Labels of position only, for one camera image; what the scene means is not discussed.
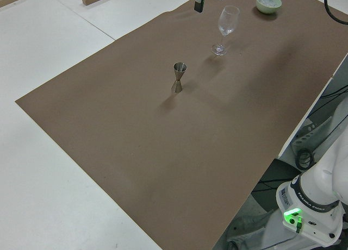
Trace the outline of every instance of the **green bowl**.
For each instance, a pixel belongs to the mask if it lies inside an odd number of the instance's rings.
[[[281,6],[281,0],[256,0],[257,9],[264,14],[273,14]]]

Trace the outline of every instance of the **brown paper sheet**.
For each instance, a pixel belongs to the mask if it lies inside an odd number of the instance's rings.
[[[320,2],[282,1],[187,2],[17,103],[160,247],[210,249],[348,49]],[[215,57],[228,4],[240,23]]]

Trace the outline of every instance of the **green light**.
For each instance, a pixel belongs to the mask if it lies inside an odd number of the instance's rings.
[[[294,222],[291,222],[290,219],[293,219],[295,216],[297,216],[301,212],[302,210],[300,208],[291,209],[289,211],[284,212],[284,218],[288,223],[293,224]]]

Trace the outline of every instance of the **metal jigger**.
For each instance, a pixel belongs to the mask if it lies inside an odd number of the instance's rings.
[[[174,64],[174,72],[175,72],[176,81],[174,82],[172,87],[173,92],[179,93],[183,90],[180,79],[183,76],[186,69],[187,69],[187,66],[183,62],[179,62],[179,63],[177,62],[176,64]]]

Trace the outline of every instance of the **wine glass base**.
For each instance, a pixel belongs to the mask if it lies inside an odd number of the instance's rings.
[[[223,45],[213,45],[212,52],[216,55],[224,55],[227,53],[226,47]]]

